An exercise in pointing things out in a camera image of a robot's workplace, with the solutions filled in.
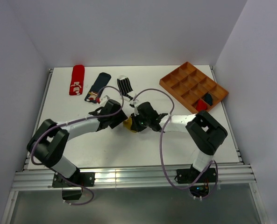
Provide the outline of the yellow sock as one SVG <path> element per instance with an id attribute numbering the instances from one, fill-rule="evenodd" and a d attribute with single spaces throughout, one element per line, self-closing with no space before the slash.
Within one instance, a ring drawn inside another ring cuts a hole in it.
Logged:
<path id="1" fill-rule="evenodd" d="M 129 131 L 133 132 L 133 133 L 136 133 L 137 131 L 136 130 L 133 130 L 131 127 L 132 127 L 132 118 L 129 117 L 127 120 L 123 121 L 123 126 L 128 129 Z"/>

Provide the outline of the black white striped sock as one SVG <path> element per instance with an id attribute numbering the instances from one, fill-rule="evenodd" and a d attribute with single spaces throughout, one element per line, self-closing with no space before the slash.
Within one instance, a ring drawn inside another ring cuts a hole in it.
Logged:
<path id="1" fill-rule="evenodd" d="M 128 101 L 133 100 L 136 96 L 135 92 L 132 89 L 130 80 L 126 76 L 120 76 L 117 78 L 117 86 L 122 96 L 125 97 Z"/>

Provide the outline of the red sock with santa pattern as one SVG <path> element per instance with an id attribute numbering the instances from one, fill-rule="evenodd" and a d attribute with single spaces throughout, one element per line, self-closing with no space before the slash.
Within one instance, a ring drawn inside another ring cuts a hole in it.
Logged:
<path id="1" fill-rule="evenodd" d="M 196 110 L 198 112 L 206 111 L 207 110 L 207 104 L 203 100 L 199 99 L 198 102 L 197 102 L 197 105 L 196 105 Z"/>

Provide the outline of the plain navy ankle sock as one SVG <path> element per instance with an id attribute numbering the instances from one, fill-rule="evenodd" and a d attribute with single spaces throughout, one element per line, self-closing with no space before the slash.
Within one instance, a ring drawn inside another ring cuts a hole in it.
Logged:
<path id="1" fill-rule="evenodd" d="M 213 105 L 213 98 L 209 93 L 204 96 L 204 101 L 210 106 Z"/>

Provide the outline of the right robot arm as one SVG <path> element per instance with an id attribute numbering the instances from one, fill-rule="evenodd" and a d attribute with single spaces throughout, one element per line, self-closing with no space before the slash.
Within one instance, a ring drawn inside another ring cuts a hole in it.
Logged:
<path id="1" fill-rule="evenodd" d="M 129 121 L 131 122 L 129 129 L 133 132 L 150 128 L 155 132 L 189 133 L 199 149 L 191 170 L 191 177 L 196 182 L 206 178 L 205 167 L 228 135 L 226 129 L 207 111 L 202 110 L 192 115 L 159 114 L 149 102 L 135 107 Z"/>

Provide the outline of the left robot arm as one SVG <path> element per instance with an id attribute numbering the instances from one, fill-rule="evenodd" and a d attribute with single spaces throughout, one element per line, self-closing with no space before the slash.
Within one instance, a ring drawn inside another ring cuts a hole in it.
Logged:
<path id="1" fill-rule="evenodd" d="M 82 177 L 79 168 L 63 156 L 67 142 L 86 133 L 113 129 L 126 119 L 120 103 L 109 99 L 104 106 L 78 120 L 60 124 L 46 119 L 27 144 L 27 150 L 44 166 L 61 174 L 68 186 L 75 186 Z"/>

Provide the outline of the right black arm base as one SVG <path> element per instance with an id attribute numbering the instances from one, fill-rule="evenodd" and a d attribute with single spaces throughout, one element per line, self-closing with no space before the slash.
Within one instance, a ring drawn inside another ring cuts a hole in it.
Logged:
<path id="1" fill-rule="evenodd" d="M 174 180 L 178 184 L 191 184 L 200 174 L 198 170 L 193 167 L 185 169 L 177 169 L 177 175 Z M 217 183 L 218 174 L 216 168 L 208 168 L 202 176 L 196 181 L 200 185 L 194 185 L 189 188 L 189 192 L 193 197 L 203 198 L 209 195 L 210 193 L 210 183 Z"/>

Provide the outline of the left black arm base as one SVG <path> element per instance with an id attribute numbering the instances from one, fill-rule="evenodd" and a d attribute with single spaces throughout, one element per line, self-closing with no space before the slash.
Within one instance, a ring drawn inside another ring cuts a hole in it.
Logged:
<path id="1" fill-rule="evenodd" d="M 64 202 L 70 202 L 79 200 L 85 192 L 90 192 L 92 197 L 89 202 L 93 200 L 94 193 L 89 187 L 93 187 L 95 182 L 94 172 L 80 172 L 76 174 L 76 178 L 66 179 L 61 174 L 55 173 L 52 182 L 52 188 L 62 189 L 62 199 Z"/>

